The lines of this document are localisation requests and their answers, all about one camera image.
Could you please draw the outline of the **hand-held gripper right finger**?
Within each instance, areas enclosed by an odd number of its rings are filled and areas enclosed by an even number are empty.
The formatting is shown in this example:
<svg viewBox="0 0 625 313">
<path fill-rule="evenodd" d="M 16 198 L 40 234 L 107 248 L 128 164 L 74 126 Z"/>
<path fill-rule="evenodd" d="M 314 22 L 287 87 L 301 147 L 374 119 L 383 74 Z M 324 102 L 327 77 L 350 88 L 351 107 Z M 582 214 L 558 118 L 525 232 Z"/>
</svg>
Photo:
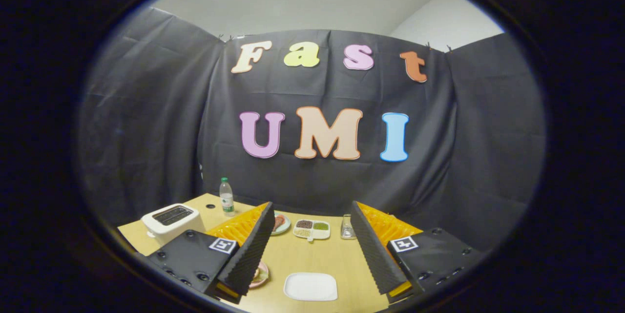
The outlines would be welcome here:
<svg viewBox="0 0 625 313">
<path fill-rule="evenodd" d="M 448 231 L 420 230 L 354 201 L 351 225 L 379 293 L 394 304 L 455 282 L 483 253 Z"/>
</svg>

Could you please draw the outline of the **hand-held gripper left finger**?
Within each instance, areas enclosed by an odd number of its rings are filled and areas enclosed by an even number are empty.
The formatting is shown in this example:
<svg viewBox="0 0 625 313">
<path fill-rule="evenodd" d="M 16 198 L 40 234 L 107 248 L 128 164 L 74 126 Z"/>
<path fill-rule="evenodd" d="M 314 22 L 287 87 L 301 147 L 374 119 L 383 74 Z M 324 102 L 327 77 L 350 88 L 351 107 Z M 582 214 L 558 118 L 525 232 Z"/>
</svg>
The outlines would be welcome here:
<svg viewBox="0 0 625 313">
<path fill-rule="evenodd" d="M 146 263 L 199 293 L 238 304 L 273 228 L 274 204 L 266 202 L 209 231 L 183 231 L 148 255 Z"/>
</svg>

